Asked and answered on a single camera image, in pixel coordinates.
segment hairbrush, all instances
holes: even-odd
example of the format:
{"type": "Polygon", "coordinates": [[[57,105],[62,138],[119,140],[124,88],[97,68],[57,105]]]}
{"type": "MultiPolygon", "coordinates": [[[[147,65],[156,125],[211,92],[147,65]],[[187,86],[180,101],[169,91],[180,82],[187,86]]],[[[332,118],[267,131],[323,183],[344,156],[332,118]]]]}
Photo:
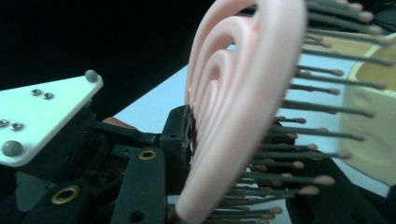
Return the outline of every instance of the hairbrush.
{"type": "Polygon", "coordinates": [[[381,83],[341,79],[344,73],[338,69],[298,64],[303,53],[393,66],[392,59],[312,48],[331,47],[323,41],[324,35],[390,45],[389,39],[379,36],[381,28],[368,24],[372,19],[361,5],[347,1],[220,0],[213,4],[198,28],[191,51],[185,103],[194,118],[193,161],[176,204],[174,223],[267,223],[281,212],[279,208],[251,210],[247,206],[317,195],[320,186],[334,184],[330,175],[292,173],[311,161],[324,164],[329,158],[348,159],[351,153],[319,153],[315,144],[297,146],[294,140],[298,134],[309,134],[361,142],[364,135],[286,126],[305,123],[305,119],[274,116],[284,108],[374,117],[371,108],[284,99],[287,90],[340,93],[339,89],[291,82],[293,78],[384,90],[381,83]],[[251,17],[237,15],[246,8],[254,11],[251,17]],[[313,21],[368,35],[310,29],[308,24],[313,21]]]}

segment white plastic plate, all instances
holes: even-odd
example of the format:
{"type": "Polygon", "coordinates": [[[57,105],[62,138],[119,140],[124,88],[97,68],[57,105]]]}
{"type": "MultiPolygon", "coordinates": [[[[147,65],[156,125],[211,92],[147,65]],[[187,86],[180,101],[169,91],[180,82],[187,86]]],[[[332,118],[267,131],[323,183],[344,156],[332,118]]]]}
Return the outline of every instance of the white plastic plate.
{"type": "Polygon", "coordinates": [[[102,86],[89,70],[82,77],[0,91],[0,164],[29,162],[102,86]]]}

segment bolt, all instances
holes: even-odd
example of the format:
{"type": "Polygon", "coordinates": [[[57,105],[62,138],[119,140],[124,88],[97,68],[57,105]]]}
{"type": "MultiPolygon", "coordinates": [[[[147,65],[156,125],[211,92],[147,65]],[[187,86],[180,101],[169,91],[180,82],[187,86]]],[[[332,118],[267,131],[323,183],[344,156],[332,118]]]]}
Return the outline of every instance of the bolt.
{"type": "Polygon", "coordinates": [[[19,156],[23,152],[23,145],[18,141],[9,140],[1,146],[1,150],[8,157],[19,156]]]}
{"type": "Polygon", "coordinates": [[[50,92],[44,93],[43,98],[49,100],[53,97],[53,94],[50,92]]]}
{"type": "Polygon", "coordinates": [[[34,89],[34,90],[31,91],[31,93],[32,93],[33,96],[37,96],[37,95],[41,94],[41,90],[34,89]]]}
{"type": "Polygon", "coordinates": [[[23,124],[16,122],[11,124],[11,127],[9,127],[12,131],[19,131],[20,129],[23,128],[23,124]]]}
{"type": "Polygon", "coordinates": [[[6,127],[8,125],[8,120],[0,119],[0,127],[6,127]]]}
{"type": "Polygon", "coordinates": [[[98,80],[98,74],[93,70],[87,70],[84,76],[89,82],[96,82],[98,80]]]}

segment metal screw head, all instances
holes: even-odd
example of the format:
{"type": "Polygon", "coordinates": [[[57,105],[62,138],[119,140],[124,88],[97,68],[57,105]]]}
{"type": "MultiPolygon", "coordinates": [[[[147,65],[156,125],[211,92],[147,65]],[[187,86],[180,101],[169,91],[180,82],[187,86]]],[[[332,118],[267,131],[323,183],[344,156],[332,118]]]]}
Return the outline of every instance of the metal screw head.
{"type": "Polygon", "coordinates": [[[19,131],[22,128],[23,128],[23,124],[21,124],[19,122],[15,122],[15,123],[11,124],[11,126],[9,127],[9,129],[11,129],[12,131],[19,131]]]}
{"type": "Polygon", "coordinates": [[[46,100],[49,100],[49,99],[53,98],[53,94],[50,92],[44,93],[43,98],[46,100]]]}
{"type": "Polygon", "coordinates": [[[84,76],[89,82],[96,82],[98,80],[98,74],[93,70],[86,71],[84,76]]]}
{"type": "Polygon", "coordinates": [[[0,128],[1,127],[6,127],[7,125],[8,125],[8,120],[0,119],[0,128]]]}
{"type": "Polygon", "coordinates": [[[14,157],[21,155],[23,152],[23,145],[18,141],[9,140],[1,146],[1,150],[5,156],[14,157]]]}
{"type": "Polygon", "coordinates": [[[41,94],[41,90],[34,89],[34,90],[31,91],[31,93],[32,93],[32,95],[37,96],[37,95],[41,94]]]}

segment hole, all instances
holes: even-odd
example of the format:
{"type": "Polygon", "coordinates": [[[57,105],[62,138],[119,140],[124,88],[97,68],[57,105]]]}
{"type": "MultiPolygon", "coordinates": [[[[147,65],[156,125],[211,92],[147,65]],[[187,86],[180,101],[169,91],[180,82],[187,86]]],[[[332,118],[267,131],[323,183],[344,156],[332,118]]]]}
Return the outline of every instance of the hole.
{"type": "Polygon", "coordinates": [[[131,222],[141,222],[145,219],[146,215],[143,212],[133,212],[130,216],[129,216],[129,220],[131,222]]]}
{"type": "Polygon", "coordinates": [[[146,150],[139,154],[140,160],[151,160],[157,156],[157,153],[153,150],[146,150]]]}
{"type": "Polygon", "coordinates": [[[68,197],[70,197],[72,195],[73,195],[73,190],[68,189],[68,190],[66,190],[64,192],[61,192],[58,197],[59,197],[60,200],[64,200],[64,199],[67,199],[68,197]]]}
{"type": "Polygon", "coordinates": [[[152,157],[152,152],[143,153],[143,157],[145,157],[145,158],[152,157]]]}

